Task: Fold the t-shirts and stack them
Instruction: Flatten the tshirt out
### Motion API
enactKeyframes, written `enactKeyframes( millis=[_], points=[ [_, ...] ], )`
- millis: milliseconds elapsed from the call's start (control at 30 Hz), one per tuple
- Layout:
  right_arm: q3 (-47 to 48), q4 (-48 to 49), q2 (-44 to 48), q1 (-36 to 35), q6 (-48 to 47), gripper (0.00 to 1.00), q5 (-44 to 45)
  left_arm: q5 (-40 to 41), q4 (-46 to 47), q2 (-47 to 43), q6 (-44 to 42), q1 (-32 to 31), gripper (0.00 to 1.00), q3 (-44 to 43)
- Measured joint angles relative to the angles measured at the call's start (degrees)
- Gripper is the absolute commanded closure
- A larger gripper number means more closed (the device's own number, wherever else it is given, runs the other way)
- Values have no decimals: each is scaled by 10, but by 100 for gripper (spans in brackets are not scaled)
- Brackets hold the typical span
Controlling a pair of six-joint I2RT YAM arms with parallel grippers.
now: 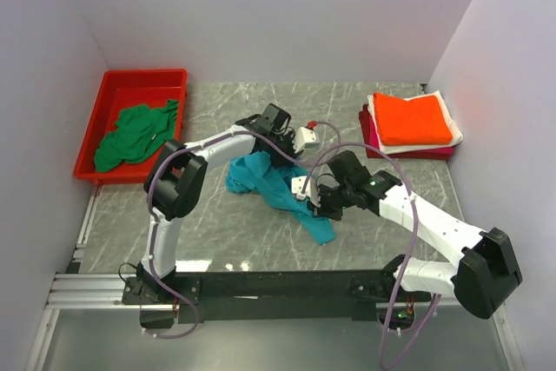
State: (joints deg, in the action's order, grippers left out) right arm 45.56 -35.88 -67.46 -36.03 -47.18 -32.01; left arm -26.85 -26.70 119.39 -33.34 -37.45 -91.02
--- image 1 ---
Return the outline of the teal t shirt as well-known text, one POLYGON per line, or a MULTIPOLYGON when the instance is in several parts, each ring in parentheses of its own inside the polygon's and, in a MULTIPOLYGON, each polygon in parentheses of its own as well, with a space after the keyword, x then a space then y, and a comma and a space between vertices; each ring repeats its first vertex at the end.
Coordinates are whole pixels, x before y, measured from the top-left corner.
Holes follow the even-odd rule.
POLYGON ((295 165, 275 168, 270 155, 258 151, 231 160, 225 183, 232 193, 257 193, 271 208, 289 212, 317 244, 324 245, 336 238, 331 222, 314 217, 307 204, 296 200, 290 190, 291 180, 306 174, 305 169, 295 165))

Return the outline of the orange t shirt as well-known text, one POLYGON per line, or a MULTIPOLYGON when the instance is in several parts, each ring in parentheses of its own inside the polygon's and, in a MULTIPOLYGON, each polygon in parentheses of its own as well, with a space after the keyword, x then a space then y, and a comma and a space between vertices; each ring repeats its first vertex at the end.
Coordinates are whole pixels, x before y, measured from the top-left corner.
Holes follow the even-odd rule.
POLYGON ((375 126, 386 146, 448 145, 452 131, 436 96, 404 100, 373 94, 375 126))

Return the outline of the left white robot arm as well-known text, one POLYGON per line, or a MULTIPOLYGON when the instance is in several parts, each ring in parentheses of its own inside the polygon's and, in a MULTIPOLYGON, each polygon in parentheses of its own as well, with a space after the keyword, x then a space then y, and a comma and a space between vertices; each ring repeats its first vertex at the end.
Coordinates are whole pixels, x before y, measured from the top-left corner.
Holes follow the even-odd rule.
POLYGON ((182 222, 199 202, 206 174, 231 160, 264 152, 275 167, 292 166, 318 137, 289 126, 291 115, 271 103, 261 114, 242 118, 222 133, 197 142, 166 142, 151 170, 147 193, 149 235, 136 274, 125 281, 125 305, 163 304, 185 289, 177 279, 176 246, 182 222))

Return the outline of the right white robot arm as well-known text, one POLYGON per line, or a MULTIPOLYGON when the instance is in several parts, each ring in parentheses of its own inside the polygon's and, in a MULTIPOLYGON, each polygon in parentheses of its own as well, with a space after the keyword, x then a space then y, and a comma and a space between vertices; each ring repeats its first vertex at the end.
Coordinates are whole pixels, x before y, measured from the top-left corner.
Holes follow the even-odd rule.
POLYGON ((409 191, 400 177, 370 173, 352 151, 334 156, 328 167, 333 187, 309 177, 291 182, 293 195, 307 201, 315 216, 339 221, 344 209, 365 209, 414 233, 445 259, 402 262, 381 279, 388 299, 399 301, 409 292, 452 296, 470 314, 489 319, 522 283, 513 245, 501 229, 485 231, 449 215, 409 191))

